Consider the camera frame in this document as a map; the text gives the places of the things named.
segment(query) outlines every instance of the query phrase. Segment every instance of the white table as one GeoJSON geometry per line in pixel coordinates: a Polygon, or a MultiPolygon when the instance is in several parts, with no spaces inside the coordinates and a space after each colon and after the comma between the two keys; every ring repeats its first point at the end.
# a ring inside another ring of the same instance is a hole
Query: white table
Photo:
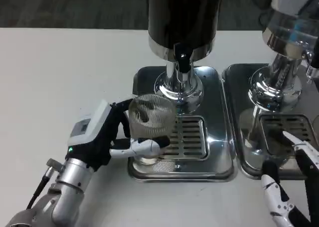
{"type": "MultiPolygon", "coordinates": [[[[213,52],[198,64],[221,73],[271,57],[259,31],[218,31],[213,52]]],[[[26,207],[46,161],[63,162],[80,116],[101,98],[128,96],[139,68],[164,64],[150,51],[147,31],[0,29],[0,226],[26,207]]],[[[95,174],[78,226],[275,226],[260,181],[241,172],[227,183],[145,184],[132,180],[126,166],[112,160],[95,174]]],[[[307,213],[304,183],[283,186],[307,213]]]]}

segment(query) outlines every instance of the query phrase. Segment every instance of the black tank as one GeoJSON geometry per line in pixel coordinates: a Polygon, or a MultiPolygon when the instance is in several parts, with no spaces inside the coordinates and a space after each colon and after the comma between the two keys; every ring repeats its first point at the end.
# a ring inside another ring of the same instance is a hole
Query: black tank
{"type": "Polygon", "coordinates": [[[149,34],[159,45],[173,49],[185,43],[196,49],[214,39],[221,0],[148,0],[149,34]]]}

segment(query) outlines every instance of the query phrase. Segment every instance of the gray carpet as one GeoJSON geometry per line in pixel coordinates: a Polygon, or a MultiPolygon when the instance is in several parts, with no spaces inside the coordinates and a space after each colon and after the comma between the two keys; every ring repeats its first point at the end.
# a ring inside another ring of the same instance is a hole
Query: gray carpet
{"type": "MultiPolygon", "coordinates": [[[[219,30],[260,30],[252,0],[223,0],[219,30]]],[[[0,27],[147,29],[146,0],[0,0],[0,27]]]]}

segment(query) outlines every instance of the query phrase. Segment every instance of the robotic hand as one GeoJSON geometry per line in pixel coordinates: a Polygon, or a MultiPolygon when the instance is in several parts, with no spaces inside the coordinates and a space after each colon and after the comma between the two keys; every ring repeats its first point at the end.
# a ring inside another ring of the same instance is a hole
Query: robotic hand
{"type": "Polygon", "coordinates": [[[283,135],[292,142],[296,161],[305,175],[305,186],[309,207],[309,221],[290,201],[280,185],[278,167],[272,161],[263,163],[262,185],[266,205],[278,227],[318,227],[319,226],[319,152],[307,141],[301,141],[284,131],[283,135]]]}
{"type": "Polygon", "coordinates": [[[92,116],[86,116],[74,125],[68,141],[65,163],[53,159],[33,194],[26,210],[16,214],[7,227],[59,227],[76,222],[84,192],[95,171],[107,165],[111,157],[158,155],[170,144],[167,136],[154,139],[131,139],[128,146],[112,145],[116,142],[119,124],[130,137],[130,126],[125,111],[132,99],[109,104],[103,100],[92,116]],[[34,206],[45,185],[58,172],[56,182],[34,206]]]}

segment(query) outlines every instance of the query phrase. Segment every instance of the drip tray grate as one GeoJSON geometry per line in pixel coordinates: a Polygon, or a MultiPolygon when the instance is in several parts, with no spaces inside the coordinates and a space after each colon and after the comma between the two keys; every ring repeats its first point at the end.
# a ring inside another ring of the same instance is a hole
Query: drip tray grate
{"type": "Polygon", "coordinates": [[[169,137],[170,145],[160,159],[198,160],[207,157],[204,121],[198,116],[176,118],[175,127],[169,137]]]}
{"type": "Polygon", "coordinates": [[[281,140],[279,142],[276,140],[278,137],[275,137],[273,133],[278,133],[278,131],[287,131],[302,141],[308,141],[318,150],[318,143],[313,128],[306,116],[263,114],[260,116],[259,120],[265,137],[266,147],[271,155],[294,155],[294,150],[289,141],[281,140]]]}

